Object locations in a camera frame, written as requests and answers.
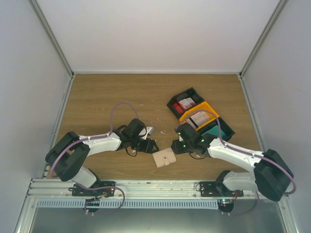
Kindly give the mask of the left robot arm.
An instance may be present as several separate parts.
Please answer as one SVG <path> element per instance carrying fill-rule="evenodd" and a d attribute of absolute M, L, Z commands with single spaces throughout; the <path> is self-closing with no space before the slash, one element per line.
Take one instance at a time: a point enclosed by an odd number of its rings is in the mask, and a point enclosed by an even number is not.
<path fill-rule="evenodd" d="M 106 151 L 128 152 L 128 148 L 148 154 L 158 152 L 156 142 L 148 138 L 153 130 L 135 118 L 128 125 L 104 134 L 78 136 L 68 132 L 48 152 L 45 161 L 51 167 L 52 175 L 56 174 L 63 182 L 73 181 L 89 196 L 95 196 L 100 191 L 101 181 L 94 172 L 83 167 L 86 158 Z"/>

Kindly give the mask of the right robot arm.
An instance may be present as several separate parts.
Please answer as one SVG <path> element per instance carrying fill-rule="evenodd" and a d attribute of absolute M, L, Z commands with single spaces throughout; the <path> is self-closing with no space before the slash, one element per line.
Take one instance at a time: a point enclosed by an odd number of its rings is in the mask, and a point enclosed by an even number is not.
<path fill-rule="evenodd" d="M 248 150 L 212 134 L 201 135 L 190 124 L 175 129 L 174 154 L 187 153 L 194 159 L 214 158 L 243 168 L 244 172 L 223 171 L 216 179 L 215 191 L 225 197 L 235 190 L 257 191 L 271 201 L 280 201 L 294 175 L 281 156 L 272 149 Z"/>

